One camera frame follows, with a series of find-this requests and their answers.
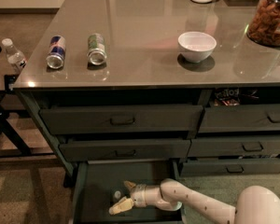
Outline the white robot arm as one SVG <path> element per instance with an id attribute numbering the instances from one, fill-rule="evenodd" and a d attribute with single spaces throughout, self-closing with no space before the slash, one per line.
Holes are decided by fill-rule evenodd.
<path id="1" fill-rule="evenodd" d="M 111 206 L 110 215 L 134 207 L 155 206 L 163 211 L 177 211 L 186 205 L 214 224 L 280 224 L 280 199 L 261 186 L 245 188 L 238 196 L 236 206 L 206 196 L 171 178 L 162 180 L 159 185 L 125 181 L 124 186 L 130 197 L 122 197 Z"/>

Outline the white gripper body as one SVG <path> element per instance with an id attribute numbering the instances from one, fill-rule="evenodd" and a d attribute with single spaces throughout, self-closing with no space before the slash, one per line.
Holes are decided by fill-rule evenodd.
<path id="1" fill-rule="evenodd" d="M 158 207 L 162 200 L 161 189 L 157 185 L 137 184 L 131 189 L 130 196 L 136 207 Z"/>

